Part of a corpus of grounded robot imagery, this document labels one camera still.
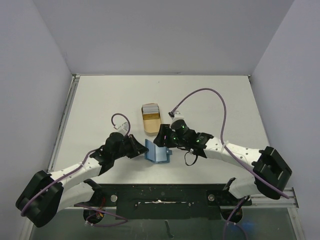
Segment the blue leather card holder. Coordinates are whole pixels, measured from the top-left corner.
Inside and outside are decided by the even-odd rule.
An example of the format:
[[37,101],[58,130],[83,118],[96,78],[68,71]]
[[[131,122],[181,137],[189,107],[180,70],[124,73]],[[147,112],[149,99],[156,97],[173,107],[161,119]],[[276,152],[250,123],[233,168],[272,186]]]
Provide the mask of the blue leather card holder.
[[148,152],[144,154],[144,158],[153,164],[167,164],[170,162],[172,151],[167,147],[158,147],[148,139],[144,141]]

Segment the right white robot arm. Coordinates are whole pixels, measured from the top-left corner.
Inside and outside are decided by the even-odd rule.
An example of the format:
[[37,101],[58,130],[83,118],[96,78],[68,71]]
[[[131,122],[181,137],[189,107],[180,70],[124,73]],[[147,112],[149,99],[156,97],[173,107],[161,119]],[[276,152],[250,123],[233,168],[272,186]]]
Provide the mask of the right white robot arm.
[[233,177],[227,182],[222,192],[227,204],[256,194],[273,200],[288,198],[284,189],[292,170],[273,147],[255,149],[223,142],[209,133],[190,129],[183,119],[161,124],[153,142],[158,147],[183,149],[196,157],[221,160],[250,172],[250,177]]

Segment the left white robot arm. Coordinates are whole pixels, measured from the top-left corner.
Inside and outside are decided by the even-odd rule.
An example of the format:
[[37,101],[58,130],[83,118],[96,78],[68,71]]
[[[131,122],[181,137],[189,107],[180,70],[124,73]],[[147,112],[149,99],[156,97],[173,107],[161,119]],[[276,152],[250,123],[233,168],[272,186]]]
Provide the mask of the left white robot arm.
[[123,136],[113,132],[105,144],[90,150],[81,162],[50,173],[36,172],[15,206],[21,216],[38,228],[45,226],[65,208],[85,202],[95,206],[100,203],[102,193],[91,179],[110,170],[120,158],[133,159],[148,151],[132,134]]

